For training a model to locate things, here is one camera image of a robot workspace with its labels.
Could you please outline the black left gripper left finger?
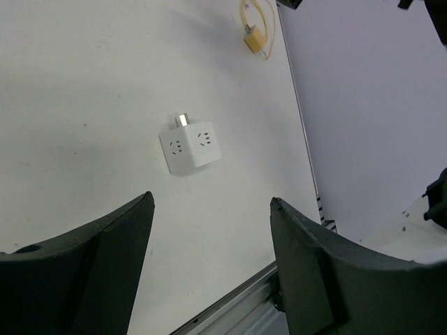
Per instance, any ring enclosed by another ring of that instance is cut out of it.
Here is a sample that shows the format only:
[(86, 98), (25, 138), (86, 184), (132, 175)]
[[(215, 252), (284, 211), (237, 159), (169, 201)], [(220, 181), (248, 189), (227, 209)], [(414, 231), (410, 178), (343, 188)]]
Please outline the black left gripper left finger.
[(95, 221), (1, 254), (2, 334), (125, 334), (154, 217), (144, 193)]

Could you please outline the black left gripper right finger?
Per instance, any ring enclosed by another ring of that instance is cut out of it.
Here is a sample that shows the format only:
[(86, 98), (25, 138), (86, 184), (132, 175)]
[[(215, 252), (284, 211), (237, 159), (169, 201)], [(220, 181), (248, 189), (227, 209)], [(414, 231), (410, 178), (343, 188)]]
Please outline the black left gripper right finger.
[(446, 263), (378, 253), (281, 198), (270, 227), (291, 334), (445, 334)]

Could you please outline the white cube socket adapter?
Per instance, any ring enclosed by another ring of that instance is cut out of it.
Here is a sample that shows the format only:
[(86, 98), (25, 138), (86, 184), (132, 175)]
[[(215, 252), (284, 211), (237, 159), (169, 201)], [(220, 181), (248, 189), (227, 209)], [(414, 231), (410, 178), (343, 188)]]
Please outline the white cube socket adapter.
[(221, 159), (212, 122), (190, 122), (187, 113), (176, 115), (175, 127), (159, 135), (169, 172), (186, 176)]

